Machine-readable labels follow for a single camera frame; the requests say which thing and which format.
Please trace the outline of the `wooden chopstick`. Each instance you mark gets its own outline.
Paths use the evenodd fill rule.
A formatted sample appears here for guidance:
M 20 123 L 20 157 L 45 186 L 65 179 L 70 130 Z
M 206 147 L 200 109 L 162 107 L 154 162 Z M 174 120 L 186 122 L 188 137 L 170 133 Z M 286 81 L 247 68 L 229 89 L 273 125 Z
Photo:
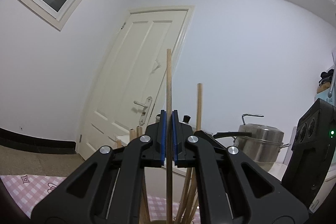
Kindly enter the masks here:
M 137 137 L 136 131 L 132 128 L 129 130 L 129 141 L 134 140 Z
M 140 137 L 143 135 L 141 126 L 136 127 L 136 134 L 137 134 L 137 137 Z
M 194 168 L 188 168 L 175 223 L 192 223 L 198 205 L 196 172 Z
M 171 49 L 166 52 L 166 223 L 173 223 L 173 145 L 172 145 L 172 69 Z
M 202 126 L 202 102 L 203 102 L 203 84 L 197 84 L 197 123 L 196 130 L 201 130 Z

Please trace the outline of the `wooden chopstick in cup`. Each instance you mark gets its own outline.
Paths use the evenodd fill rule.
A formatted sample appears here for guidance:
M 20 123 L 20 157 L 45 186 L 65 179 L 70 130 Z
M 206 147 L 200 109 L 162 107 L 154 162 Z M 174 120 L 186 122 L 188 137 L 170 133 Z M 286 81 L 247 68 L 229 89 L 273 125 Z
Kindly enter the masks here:
M 203 102 L 203 84 L 197 84 L 197 123 L 196 130 L 201 130 L 202 126 L 202 102 Z
M 143 135 L 141 126 L 136 127 L 136 134 L 137 134 L 137 137 L 140 137 Z
M 129 130 L 129 141 L 134 140 L 137 137 L 136 131 L 132 128 Z

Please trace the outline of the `white panel door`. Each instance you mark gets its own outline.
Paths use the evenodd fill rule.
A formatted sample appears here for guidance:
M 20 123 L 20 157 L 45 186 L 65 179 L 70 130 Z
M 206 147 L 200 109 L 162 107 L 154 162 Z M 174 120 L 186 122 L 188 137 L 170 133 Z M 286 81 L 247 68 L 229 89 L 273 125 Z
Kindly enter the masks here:
M 165 100 L 166 51 L 176 63 L 192 6 L 134 9 L 118 33 L 92 88 L 80 130 L 77 152 L 88 159 L 100 147 L 129 143 L 129 130 L 139 126 L 142 107 L 153 97 L 146 127 Z

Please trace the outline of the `stainless steel steamer pot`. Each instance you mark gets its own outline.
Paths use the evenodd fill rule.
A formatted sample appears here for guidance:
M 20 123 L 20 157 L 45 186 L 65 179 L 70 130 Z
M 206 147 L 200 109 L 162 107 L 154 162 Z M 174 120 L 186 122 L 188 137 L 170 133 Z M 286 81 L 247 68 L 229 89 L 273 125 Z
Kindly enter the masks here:
M 262 124 L 246 123 L 245 117 L 260 117 L 260 114 L 243 114 L 242 125 L 238 132 L 242 136 L 234 137 L 234 146 L 242 150 L 248 157 L 257 163 L 265 171 L 270 171 L 277 160 L 280 151 L 289 147 L 290 143 L 284 143 L 284 133 L 276 127 Z

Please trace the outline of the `pink checkered tablecloth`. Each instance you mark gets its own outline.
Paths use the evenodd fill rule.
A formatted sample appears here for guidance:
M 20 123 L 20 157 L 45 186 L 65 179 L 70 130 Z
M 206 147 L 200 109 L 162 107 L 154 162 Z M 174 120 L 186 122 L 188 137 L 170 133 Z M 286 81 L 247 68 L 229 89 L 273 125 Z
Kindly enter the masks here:
M 66 178 L 58 176 L 38 176 L 33 174 L 2 175 L 5 189 L 18 207 L 31 216 L 34 206 L 50 194 Z M 166 218 L 166 200 L 161 197 L 147 196 L 151 221 Z

